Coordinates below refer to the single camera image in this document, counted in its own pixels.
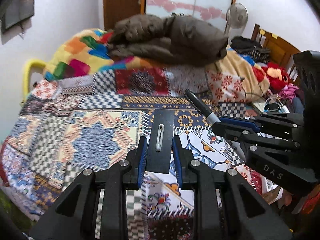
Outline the wooden headboard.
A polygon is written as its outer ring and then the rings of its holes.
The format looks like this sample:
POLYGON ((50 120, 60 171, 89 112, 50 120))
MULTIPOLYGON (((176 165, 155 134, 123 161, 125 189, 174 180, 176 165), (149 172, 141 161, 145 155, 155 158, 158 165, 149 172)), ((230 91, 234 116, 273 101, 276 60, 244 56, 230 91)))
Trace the wooden headboard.
POLYGON ((291 80, 289 84, 296 86, 300 84, 300 80, 297 77, 296 65, 293 61, 293 55, 298 54, 300 51, 295 46, 278 35, 265 31, 258 24, 254 26, 251 39, 259 42, 263 48, 270 49, 269 62, 276 63, 286 70, 291 80))

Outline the black Sharpie marker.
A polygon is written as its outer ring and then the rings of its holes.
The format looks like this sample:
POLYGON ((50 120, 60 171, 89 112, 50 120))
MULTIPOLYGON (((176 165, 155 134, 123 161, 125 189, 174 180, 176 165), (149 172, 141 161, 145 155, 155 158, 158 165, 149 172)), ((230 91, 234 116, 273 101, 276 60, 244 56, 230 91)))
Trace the black Sharpie marker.
POLYGON ((217 115, 191 90, 186 89, 184 97, 198 111, 198 113, 206 118, 208 123, 213 125, 216 122, 221 122, 217 115))

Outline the yellow curved tube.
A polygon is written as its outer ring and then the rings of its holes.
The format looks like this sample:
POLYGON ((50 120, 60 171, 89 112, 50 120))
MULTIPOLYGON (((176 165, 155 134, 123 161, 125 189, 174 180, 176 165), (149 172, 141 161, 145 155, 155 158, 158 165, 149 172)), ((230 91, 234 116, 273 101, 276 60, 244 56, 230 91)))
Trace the yellow curved tube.
POLYGON ((35 79, 32 75, 43 75, 43 71, 46 67, 46 62, 39 59, 29 59, 25 62, 23 67, 23 77, 22 77, 22 101, 25 102, 28 94, 33 88, 35 79))

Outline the patchwork patterned bedspread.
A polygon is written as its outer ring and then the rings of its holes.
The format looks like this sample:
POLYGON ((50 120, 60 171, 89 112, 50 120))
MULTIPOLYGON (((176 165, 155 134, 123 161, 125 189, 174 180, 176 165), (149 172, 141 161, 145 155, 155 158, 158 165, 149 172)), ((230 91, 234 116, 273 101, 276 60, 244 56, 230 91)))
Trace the patchwork patterned bedspread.
POLYGON ((105 70, 42 80, 28 95, 1 149, 1 189, 30 219, 38 220, 84 169, 110 168, 149 136, 157 109, 168 110, 183 147, 210 168, 235 168, 264 196, 278 186, 246 166, 232 145, 215 135, 183 97, 199 94, 215 114, 244 116, 243 103, 212 95, 241 94, 242 80, 210 68, 177 66, 105 70))

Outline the white power strip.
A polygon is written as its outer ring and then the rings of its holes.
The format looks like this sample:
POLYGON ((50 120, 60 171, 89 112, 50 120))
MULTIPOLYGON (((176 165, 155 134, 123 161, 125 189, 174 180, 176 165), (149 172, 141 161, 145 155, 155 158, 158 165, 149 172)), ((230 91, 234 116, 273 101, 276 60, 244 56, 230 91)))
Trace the white power strip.
POLYGON ((251 103, 259 113, 289 113, 289 109, 278 98, 259 99, 251 103))

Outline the beige yellow blanket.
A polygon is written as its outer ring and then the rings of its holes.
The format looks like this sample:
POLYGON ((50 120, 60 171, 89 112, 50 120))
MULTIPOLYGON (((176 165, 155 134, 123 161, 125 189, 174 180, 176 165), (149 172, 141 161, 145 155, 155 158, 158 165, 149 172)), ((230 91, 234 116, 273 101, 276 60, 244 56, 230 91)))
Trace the beige yellow blanket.
POLYGON ((263 69, 256 63, 250 64, 230 46, 224 58, 206 65, 205 70, 215 103, 257 101, 270 87, 263 69))

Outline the red plush toy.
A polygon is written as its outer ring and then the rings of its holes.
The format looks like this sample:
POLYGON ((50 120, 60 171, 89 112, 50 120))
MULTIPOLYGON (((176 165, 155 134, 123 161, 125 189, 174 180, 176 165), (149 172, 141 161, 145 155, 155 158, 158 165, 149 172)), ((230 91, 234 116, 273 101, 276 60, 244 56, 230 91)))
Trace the red plush toy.
POLYGON ((273 92, 280 92, 291 82, 286 70, 273 62, 269 62, 266 66, 260 66, 255 63, 253 72, 259 82, 267 78, 270 83, 270 89, 273 92))

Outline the brown puffer jacket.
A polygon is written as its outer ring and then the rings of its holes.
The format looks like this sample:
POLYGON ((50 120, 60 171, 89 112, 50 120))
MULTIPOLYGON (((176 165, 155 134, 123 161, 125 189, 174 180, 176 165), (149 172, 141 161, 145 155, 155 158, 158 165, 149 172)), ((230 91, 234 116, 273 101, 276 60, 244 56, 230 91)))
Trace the brown puffer jacket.
POLYGON ((110 57, 137 56, 164 64, 205 66, 227 54, 228 37, 192 16, 134 15, 116 23, 107 42, 110 57))

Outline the colourful block fleece blanket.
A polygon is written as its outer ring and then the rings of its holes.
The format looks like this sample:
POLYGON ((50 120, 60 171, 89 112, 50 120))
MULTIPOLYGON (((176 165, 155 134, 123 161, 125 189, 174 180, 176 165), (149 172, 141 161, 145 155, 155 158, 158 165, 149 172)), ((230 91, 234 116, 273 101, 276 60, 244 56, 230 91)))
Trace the colourful block fleece blanket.
POLYGON ((108 69, 163 67, 159 62, 136 56, 110 58, 107 43, 112 34, 112 31, 101 29, 85 29, 75 34, 62 44, 53 58, 46 63, 44 77, 52 81, 91 75, 108 69))

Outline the black card with clip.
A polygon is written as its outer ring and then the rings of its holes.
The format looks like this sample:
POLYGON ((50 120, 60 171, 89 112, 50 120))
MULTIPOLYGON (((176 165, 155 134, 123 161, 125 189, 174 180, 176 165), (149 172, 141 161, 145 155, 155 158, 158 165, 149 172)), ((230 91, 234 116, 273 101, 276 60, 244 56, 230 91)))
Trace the black card with clip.
POLYGON ((148 172, 169 173, 174 116, 171 110, 156 109, 154 112, 145 169, 148 172))

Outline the white standing fan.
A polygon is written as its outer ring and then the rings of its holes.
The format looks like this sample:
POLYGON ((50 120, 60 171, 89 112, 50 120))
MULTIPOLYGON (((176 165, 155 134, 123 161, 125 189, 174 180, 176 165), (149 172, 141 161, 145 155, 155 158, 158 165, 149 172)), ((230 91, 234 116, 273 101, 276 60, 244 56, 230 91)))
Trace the white standing fan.
POLYGON ((248 21, 248 11, 241 3, 232 4, 226 12, 225 35, 228 35, 231 29, 244 29, 248 21))

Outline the black clothes near headboard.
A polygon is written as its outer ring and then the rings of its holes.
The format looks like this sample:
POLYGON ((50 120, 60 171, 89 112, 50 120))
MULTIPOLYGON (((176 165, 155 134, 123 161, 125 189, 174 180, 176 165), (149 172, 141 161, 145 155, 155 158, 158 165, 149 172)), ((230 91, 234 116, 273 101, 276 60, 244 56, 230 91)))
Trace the black clothes near headboard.
POLYGON ((255 40, 236 36, 231 40, 231 48, 238 54, 249 56, 254 62, 267 64, 270 61, 270 49, 263 48, 262 45, 255 40))

